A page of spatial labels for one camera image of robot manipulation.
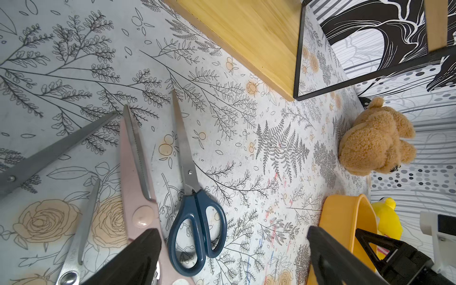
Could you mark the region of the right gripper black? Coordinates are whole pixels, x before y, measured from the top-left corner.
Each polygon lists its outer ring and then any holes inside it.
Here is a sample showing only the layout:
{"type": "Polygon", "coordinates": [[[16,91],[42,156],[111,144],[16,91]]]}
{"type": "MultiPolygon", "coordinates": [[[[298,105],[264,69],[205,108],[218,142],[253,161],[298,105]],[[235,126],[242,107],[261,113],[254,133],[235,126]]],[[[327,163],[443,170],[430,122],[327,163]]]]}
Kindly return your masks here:
{"type": "Polygon", "coordinates": [[[356,229],[355,236],[367,256],[391,285],[452,285],[453,282],[433,271],[433,261],[424,253],[406,242],[356,229]],[[382,260],[372,245],[389,250],[382,260]]]}

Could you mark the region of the wooden tiered shelf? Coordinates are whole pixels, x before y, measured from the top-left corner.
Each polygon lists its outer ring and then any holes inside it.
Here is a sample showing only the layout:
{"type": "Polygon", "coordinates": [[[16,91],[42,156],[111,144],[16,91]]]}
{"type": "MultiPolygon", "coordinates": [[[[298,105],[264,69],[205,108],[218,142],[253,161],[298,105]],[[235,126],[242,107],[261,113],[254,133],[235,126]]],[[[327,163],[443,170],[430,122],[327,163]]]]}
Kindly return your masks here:
{"type": "Polygon", "coordinates": [[[186,21],[287,100],[304,100],[427,65],[441,69],[428,90],[456,84],[454,1],[166,1],[186,21]],[[305,14],[319,13],[330,44],[363,31],[383,37],[378,69],[299,94],[305,14]]]}

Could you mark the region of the large black scissors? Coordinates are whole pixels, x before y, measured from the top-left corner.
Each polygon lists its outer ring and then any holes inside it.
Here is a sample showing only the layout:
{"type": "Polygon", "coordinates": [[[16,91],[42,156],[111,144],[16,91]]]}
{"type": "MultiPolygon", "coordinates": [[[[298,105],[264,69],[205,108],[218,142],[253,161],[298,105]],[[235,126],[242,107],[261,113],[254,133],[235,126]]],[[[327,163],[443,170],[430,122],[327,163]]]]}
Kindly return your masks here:
{"type": "Polygon", "coordinates": [[[78,131],[62,138],[36,154],[22,160],[5,172],[1,173],[1,199],[19,188],[29,178],[49,166],[63,154],[70,151],[77,144],[88,138],[104,124],[112,120],[117,113],[111,112],[99,118],[78,131]]]}

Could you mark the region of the brown teddy bear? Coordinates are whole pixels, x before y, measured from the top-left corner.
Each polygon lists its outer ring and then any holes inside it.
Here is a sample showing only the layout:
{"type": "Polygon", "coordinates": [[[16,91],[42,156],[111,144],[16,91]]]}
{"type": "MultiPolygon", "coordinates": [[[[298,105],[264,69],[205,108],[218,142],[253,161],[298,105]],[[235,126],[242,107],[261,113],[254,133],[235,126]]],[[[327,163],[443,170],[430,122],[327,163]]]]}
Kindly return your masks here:
{"type": "Polygon", "coordinates": [[[338,159],[356,176],[395,172],[416,158],[415,147],[405,141],[415,135],[413,124],[406,116],[384,106],[382,97],[375,97],[342,136],[338,159]]]}

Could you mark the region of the blue handled scissors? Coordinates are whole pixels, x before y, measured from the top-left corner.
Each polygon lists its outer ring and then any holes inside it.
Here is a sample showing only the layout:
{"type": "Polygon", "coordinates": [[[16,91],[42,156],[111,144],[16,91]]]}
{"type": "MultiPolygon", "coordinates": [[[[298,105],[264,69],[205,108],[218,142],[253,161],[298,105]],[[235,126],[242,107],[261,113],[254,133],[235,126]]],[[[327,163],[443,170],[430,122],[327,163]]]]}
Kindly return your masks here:
{"type": "Polygon", "coordinates": [[[203,269],[207,257],[216,258],[222,253],[226,243],[228,223],[222,206],[211,199],[200,187],[176,91],[172,91],[172,99],[179,145],[179,163],[184,183],[184,196],[170,229],[167,247],[173,268],[183,276],[192,277],[203,269]],[[215,248],[212,247],[210,223],[207,217],[207,209],[209,207],[214,208],[220,217],[220,236],[215,248]],[[197,255],[197,261],[191,268],[186,268],[179,261],[176,247],[179,228],[186,220],[189,220],[192,225],[195,253],[197,255]]]}

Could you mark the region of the yellow plush bear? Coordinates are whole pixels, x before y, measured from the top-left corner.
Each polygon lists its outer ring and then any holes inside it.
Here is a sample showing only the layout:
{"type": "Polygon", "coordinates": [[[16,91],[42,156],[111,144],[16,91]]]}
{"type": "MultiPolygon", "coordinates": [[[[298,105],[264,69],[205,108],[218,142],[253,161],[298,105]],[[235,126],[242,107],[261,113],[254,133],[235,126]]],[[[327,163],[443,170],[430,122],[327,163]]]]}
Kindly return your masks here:
{"type": "Polygon", "coordinates": [[[396,202],[391,197],[383,197],[378,202],[372,203],[372,208],[377,221],[377,234],[400,240],[403,227],[395,212],[396,202]]]}

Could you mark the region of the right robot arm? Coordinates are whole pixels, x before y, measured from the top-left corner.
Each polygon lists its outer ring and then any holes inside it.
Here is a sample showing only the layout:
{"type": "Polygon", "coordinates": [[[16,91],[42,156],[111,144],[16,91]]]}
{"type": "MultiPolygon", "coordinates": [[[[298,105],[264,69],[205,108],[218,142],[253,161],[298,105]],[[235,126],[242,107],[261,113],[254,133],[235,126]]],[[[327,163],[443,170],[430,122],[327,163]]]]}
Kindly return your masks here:
{"type": "Polygon", "coordinates": [[[421,212],[420,228],[432,237],[434,258],[406,242],[357,229],[355,236],[391,285],[452,285],[442,273],[456,266],[456,218],[421,212]]]}

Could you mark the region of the pink scissors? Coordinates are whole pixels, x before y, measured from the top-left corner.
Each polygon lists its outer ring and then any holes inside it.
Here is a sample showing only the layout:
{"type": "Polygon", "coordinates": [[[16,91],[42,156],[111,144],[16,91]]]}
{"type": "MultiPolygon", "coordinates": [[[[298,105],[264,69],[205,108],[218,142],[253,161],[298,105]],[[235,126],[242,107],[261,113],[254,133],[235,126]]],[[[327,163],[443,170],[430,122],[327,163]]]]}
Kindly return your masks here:
{"type": "Polygon", "coordinates": [[[157,229],[161,238],[158,260],[159,285],[193,285],[192,277],[179,274],[171,264],[164,241],[159,204],[154,193],[152,178],[141,143],[140,130],[131,108],[123,107],[120,130],[120,167],[123,218],[130,241],[147,229],[157,229]]]}

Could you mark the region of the yellow storage box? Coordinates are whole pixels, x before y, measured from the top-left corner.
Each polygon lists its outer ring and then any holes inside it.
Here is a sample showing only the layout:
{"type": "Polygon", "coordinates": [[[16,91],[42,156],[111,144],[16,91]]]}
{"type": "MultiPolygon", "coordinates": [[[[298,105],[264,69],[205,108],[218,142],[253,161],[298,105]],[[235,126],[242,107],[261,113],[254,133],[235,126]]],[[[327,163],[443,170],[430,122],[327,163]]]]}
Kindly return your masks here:
{"type": "MultiPolygon", "coordinates": [[[[324,229],[375,273],[373,263],[355,237],[356,229],[377,232],[375,213],[365,195],[361,194],[357,197],[331,195],[327,197],[317,227],[324,229]]],[[[312,263],[307,284],[319,285],[312,263]]]]}

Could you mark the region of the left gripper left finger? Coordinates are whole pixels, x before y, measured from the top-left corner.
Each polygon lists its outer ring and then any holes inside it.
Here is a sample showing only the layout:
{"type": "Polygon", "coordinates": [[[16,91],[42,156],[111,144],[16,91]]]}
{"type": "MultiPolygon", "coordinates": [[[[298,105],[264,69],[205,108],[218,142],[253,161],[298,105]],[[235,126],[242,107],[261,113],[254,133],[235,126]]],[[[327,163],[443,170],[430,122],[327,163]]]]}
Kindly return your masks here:
{"type": "Polygon", "coordinates": [[[84,284],[150,285],[161,248],[159,231],[147,229],[84,284]]]}

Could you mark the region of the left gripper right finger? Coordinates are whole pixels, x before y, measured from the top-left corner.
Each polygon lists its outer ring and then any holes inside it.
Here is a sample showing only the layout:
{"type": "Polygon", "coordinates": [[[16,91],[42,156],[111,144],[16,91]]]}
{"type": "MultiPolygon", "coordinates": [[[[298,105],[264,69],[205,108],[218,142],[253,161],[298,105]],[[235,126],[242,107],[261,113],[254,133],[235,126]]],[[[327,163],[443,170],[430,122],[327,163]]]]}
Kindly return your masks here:
{"type": "Polygon", "coordinates": [[[313,271],[319,285],[386,284],[324,229],[311,226],[307,240],[313,271]]]}

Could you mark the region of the small black scissors left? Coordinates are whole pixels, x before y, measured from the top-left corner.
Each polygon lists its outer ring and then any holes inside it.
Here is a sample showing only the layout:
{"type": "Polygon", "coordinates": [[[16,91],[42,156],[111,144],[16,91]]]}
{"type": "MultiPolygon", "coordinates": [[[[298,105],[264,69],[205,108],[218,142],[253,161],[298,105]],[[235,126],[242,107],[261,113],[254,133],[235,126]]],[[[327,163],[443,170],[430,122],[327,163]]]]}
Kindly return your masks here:
{"type": "Polygon", "coordinates": [[[89,202],[79,222],[76,233],[73,236],[70,249],[57,278],[57,285],[79,285],[81,283],[84,248],[89,236],[99,189],[100,180],[98,179],[90,194],[89,202]]]}

